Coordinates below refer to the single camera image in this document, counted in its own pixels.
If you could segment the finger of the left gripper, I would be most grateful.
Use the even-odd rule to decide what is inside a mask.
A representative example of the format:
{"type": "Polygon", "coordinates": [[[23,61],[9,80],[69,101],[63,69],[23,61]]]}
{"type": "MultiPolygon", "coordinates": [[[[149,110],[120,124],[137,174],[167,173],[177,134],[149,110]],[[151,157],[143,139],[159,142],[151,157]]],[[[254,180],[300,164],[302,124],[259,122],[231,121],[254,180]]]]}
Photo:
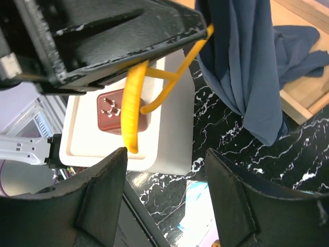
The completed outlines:
{"type": "Polygon", "coordinates": [[[103,86],[143,61],[204,39],[202,15],[174,1],[16,1],[53,86],[103,86]]]}

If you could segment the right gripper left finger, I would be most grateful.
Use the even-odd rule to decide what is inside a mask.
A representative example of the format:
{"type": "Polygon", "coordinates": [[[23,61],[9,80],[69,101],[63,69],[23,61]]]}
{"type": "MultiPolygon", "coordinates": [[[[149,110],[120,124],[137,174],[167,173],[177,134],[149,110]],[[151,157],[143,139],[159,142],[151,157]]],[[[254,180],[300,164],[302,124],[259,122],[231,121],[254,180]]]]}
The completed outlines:
{"type": "Polygon", "coordinates": [[[35,194],[1,197],[1,246],[113,246],[127,149],[35,194]]]}

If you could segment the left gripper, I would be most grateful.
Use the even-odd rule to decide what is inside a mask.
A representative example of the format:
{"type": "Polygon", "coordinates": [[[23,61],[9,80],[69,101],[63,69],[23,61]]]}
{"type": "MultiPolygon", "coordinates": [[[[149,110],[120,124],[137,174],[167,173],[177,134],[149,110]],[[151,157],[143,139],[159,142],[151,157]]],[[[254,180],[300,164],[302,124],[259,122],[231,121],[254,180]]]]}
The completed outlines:
{"type": "Polygon", "coordinates": [[[44,95],[84,95],[68,73],[77,54],[84,1],[1,1],[1,90],[31,82],[44,95]]]}

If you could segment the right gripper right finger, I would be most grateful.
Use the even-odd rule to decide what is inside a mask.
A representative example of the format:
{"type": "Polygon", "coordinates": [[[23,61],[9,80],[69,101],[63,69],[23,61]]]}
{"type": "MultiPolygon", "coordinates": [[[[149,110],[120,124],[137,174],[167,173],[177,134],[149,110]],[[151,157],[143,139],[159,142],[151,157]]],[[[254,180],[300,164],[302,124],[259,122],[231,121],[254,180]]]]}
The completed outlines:
{"type": "Polygon", "coordinates": [[[213,149],[205,170],[221,246],[328,246],[328,194],[281,186],[213,149]]]}

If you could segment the blue tank top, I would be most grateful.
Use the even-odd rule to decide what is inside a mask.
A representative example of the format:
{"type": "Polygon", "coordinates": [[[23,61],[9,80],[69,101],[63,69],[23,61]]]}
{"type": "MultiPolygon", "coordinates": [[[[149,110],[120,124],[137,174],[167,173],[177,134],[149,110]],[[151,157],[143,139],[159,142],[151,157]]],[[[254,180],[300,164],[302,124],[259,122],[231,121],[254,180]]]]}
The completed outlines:
{"type": "Polygon", "coordinates": [[[214,33],[197,56],[208,86],[266,146],[288,131],[283,118],[270,1],[197,1],[214,33]]]}

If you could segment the dog picture book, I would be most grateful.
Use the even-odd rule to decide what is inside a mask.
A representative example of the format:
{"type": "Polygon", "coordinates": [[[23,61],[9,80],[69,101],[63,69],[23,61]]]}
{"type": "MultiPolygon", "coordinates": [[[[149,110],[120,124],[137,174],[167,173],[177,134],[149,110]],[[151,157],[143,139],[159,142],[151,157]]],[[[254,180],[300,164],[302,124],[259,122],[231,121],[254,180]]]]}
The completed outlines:
{"type": "Polygon", "coordinates": [[[172,246],[220,246],[207,182],[187,181],[184,212],[178,236],[165,235],[172,246]]]}

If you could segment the red cube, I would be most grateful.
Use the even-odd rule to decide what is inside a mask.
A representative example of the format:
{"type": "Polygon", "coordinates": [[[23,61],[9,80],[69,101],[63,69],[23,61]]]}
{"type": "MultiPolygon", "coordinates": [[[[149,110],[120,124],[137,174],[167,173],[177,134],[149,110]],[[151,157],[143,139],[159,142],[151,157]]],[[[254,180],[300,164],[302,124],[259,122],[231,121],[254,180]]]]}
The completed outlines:
{"type": "Polygon", "coordinates": [[[100,131],[121,135],[121,108],[124,89],[97,97],[97,122],[100,131]]]}

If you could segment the black marble mat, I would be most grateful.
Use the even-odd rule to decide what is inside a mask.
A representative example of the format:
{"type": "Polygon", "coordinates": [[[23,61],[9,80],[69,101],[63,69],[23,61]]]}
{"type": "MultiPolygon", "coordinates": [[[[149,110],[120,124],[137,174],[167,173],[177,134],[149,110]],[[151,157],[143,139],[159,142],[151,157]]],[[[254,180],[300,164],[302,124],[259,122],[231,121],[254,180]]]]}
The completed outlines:
{"type": "Polygon", "coordinates": [[[127,173],[131,187],[171,246],[185,245],[186,234],[178,224],[185,214],[186,190],[190,183],[206,180],[208,148],[280,185],[328,193],[328,108],[301,126],[290,120],[289,134],[266,147],[206,86],[197,61],[190,72],[196,87],[191,171],[185,176],[127,173]]]}

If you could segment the white foam box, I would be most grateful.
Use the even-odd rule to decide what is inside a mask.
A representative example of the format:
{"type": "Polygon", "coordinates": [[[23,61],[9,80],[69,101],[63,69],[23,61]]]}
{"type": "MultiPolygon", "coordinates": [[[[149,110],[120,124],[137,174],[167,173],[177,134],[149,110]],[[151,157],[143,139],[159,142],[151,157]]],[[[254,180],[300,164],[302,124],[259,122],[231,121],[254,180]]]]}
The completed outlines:
{"type": "Polygon", "coordinates": [[[195,86],[185,59],[175,51],[102,90],[70,96],[59,157],[67,166],[91,167],[120,147],[128,150],[127,169],[184,175],[192,165],[195,86]],[[121,135],[100,131],[97,97],[124,89],[121,135]]]}

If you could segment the wooden clothes rack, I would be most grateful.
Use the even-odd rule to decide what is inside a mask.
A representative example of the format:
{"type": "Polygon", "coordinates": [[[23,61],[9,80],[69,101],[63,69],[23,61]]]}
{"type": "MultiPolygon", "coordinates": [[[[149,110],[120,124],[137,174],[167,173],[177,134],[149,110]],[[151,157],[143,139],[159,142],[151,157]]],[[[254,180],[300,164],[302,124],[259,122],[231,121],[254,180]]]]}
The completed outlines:
{"type": "Polygon", "coordinates": [[[301,125],[328,105],[328,1],[271,1],[282,110],[301,125]]]}

